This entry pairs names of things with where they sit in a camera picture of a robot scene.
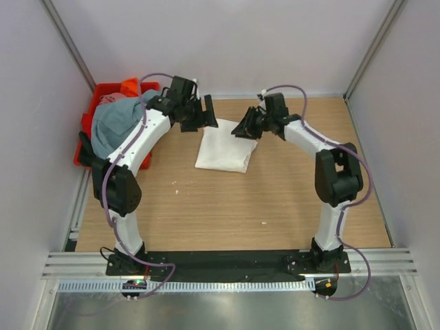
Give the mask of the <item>white printed t-shirt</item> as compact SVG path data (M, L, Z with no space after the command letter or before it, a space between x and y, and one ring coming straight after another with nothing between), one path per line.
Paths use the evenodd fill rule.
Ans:
M238 122L218 119L217 123L217 128L207 126L203 129L195 168L246 173L258 142L231 134Z

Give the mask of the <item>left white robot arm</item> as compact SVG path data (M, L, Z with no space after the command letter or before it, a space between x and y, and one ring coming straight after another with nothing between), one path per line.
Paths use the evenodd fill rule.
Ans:
M142 117L128 137L107 158L91 166L94 197L100 201L115 235L115 255L130 274L140 274L150 263L140 237L136 209L142 190L136 176L146 156L174 124L182 132L218 126L211 95L200 96L195 78L173 76L170 86L145 100L138 94Z

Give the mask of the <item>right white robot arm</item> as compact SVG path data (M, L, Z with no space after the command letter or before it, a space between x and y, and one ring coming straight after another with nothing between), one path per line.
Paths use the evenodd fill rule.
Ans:
M322 209L309 262L317 272L327 272L342 260L341 234L349 204L364 187L357 149L352 143L338 144L307 126L300 115L290 114L282 93L262 96L261 103L248 108L231 134L258 140L264 132L296 145L315 159L314 188Z

